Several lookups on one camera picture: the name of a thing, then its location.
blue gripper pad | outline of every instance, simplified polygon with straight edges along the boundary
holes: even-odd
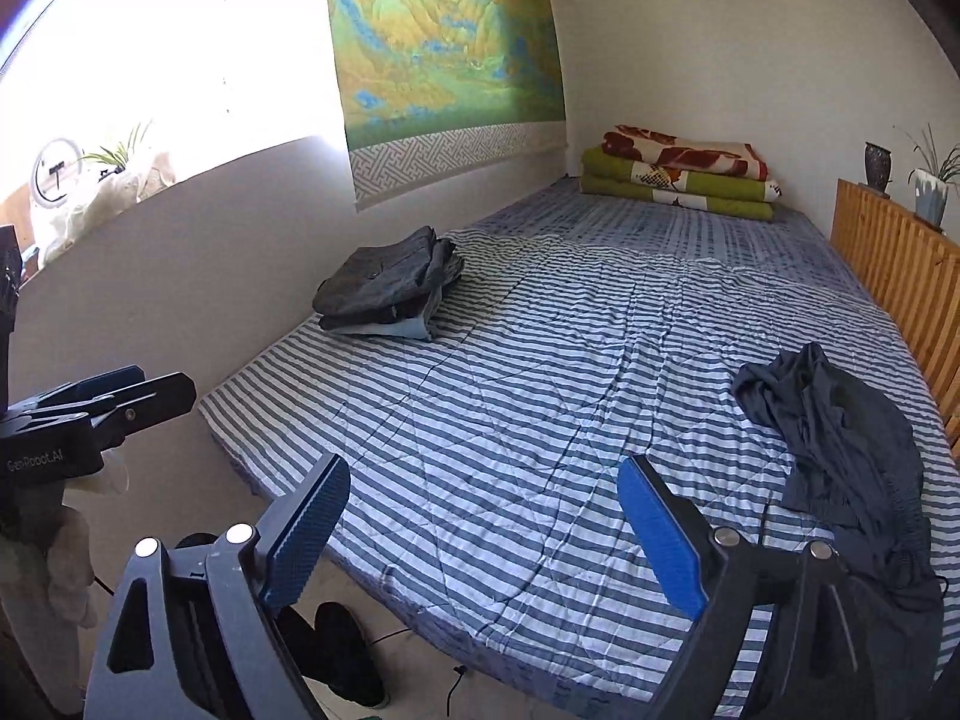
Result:
[[[311,476],[312,473],[304,479],[304,485],[312,481],[315,488],[304,495],[299,506],[286,519],[267,555],[267,576],[260,600],[274,612],[299,600],[349,500],[350,471],[343,458],[333,458],[318,484],[317,480],[311,480]],[[285,504],[287,497],[278,498],[271,509],[277,504]]]
[[[661,485],[673,500],[693,506],[669,493],[662,481]],[[697,620],[707,608],[707,591],[701,579],[700,557],[677,517],[632,458],[620,464],[616,490],[623,514],[640,540],[666,599],[687,617]]]

spider plant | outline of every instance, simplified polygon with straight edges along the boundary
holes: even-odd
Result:
[[[150,129],[151,124],[152,122],[147,122],[146,126],[142,129],[141,124],[137,124],[136,127],[131,129],[130,136],[127,138],[126,143],[117,143],[113,148],[100,146],[99,151],[88,151],[80,159],[99,162],[101,165],[115,167],[117,172],[123,172],[127,169],[128,162],[130,162],[131,157],[133,157],[133,153],[137,150],[138,146],[143,143],[143,139],[146,137],[147,130]]]
[[[925,130],[921,130],[920,133],[923,136],[923,146],[917,142],[917,139],[914,138],[909,132],[904,132],[912,142],[913,142],[913,151],[918,151],[920,156],[923,157],[923,162],[926,163],[926,171],[933,175],[939,180],[943,181],[944,184],[950,184],[952,186],[957,186],[957,178],[960,177],[960,143],[957,143],[953,147],[953,150],[947,156],[947,159],[944,159],[943,162],[940,162],[937,158],[937,145],[933,140],[933,128],[930,127],[930,124],[926,125]],[[915,172],[918,169],[910,171],[910,175],[907,177],[907,181],[913,178]]]

folded blanket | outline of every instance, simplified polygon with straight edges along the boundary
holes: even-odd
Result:
[[[417,319],[418,317],[423,319],[424,322],[428,322],[440,302],[440,298],[437,296],[440,294],[440,290],[445,289],[448,285],[460,278],[463,270],[464,258],[455,254],[446,261],[446,265],[443,267],[443,278],[440,279],[440,283],[429,293],[426,293],[426,295],[419,295],[417,298],[403,300],[401,303],[387,306],[386,308],[362,311],[358,314],[325,314],[323,317],[320,317],[320,328],[330,333],[339,332],[342,335],[406,335],[405,333],[397,332],[378,334],[374,333],[371,329],[361,332],[354,328],[388,327],[392,324],[408,322],[408,320]],[[424,308],[430,307],[431,301],[432,308],[424,315]],[[406,337],[419,338],[419,336],[409,335]]]
[[[451,255],[453,243],[430,227],[388,247],[359,248],[320,284],[313,309],[325,317],[351,316],[430,295]]]
[[[601,178],[585,173],[580,176],[580,188],[585,194],[611,194],[614,197],[630,197],[635,200],[649,200],[664,205],[680,205],[683,208],[695,208],[699,211],[711,211],[727,217],[755,218],[770,221],[774,218],[774,207],[768,202],[750,200],[726,200],[721,197],[704,197],[699,194],[682,194],[679,191],[654,189],[612,178]]]
[[[602,148],[584,151],[584,171],[601,178],[629,181],[656,189],[685,191],[688,194],[704,194],[708,197],[726,197],[728,200],[751,200],[770,202],[781,196],[781,188],[774,180],[754,181],[750,178],[733,178],[709,172],[677,170],[675,167],[648,165],[605,154]]]
[[[652,129],[618,124],[615,132],[604,135],[603,151],[610,156],[678,170],[699,170],[757,181],[770,177],[766,163],[750,143],[697,143]]]

bed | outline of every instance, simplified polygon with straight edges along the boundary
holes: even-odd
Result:
[[[817,341],[890,395],[928,469],[933,567],[960,586],[960,478],[896,325],[802,215],[772,223],[560,181],[452,233],[467,267],[434,343],[335,338],[310,319],[200,402],[270,497],[323,452],[352,498],[327,554],[440,650],[587,718],[642,717],[689,621],[666,604],[616,498],[644,453],[714,525],[829,538],[779,508],[791,458],[730,393],[744,362]],[[720,707],[746,698],[757,610]],[[941,662],[960,638],[947,596]]]

red floral blanket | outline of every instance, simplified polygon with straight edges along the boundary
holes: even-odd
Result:
[[[697,143],[627,124],[618,124],[616,131],[604,135],[603,151],[677,170],[736,175],[757,181],[766,181],[770,176],[766,163],[750,143]]]

